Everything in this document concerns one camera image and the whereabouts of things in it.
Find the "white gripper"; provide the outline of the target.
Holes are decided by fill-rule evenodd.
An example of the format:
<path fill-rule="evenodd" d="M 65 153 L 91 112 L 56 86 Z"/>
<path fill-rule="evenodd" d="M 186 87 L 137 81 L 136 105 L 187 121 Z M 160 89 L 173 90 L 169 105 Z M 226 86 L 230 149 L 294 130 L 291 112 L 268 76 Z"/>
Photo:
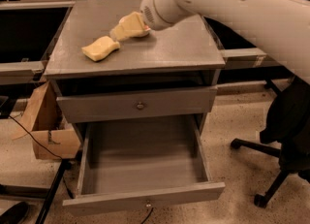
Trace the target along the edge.
<path fill-rule="evenodd" d="M 184 10 L 174 0 L 142 0 L 140 13 L 132 12 L 122 17 L 109 34 L 116 41 L 140 38 L 145 28 L 164 30 L 174 26 L 192 13 Z"/>

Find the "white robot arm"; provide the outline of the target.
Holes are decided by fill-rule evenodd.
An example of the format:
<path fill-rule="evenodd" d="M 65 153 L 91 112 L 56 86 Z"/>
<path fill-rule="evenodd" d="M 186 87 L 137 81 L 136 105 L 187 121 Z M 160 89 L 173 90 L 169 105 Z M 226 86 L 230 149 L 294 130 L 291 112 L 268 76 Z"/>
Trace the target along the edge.
<path fill-rule="evenodd" d="M 306 0 L 142 0 L 110 31 L 114 40 L 164 30 L 193 15 L 214 19 L 310 83 L 310 3 Z"/>

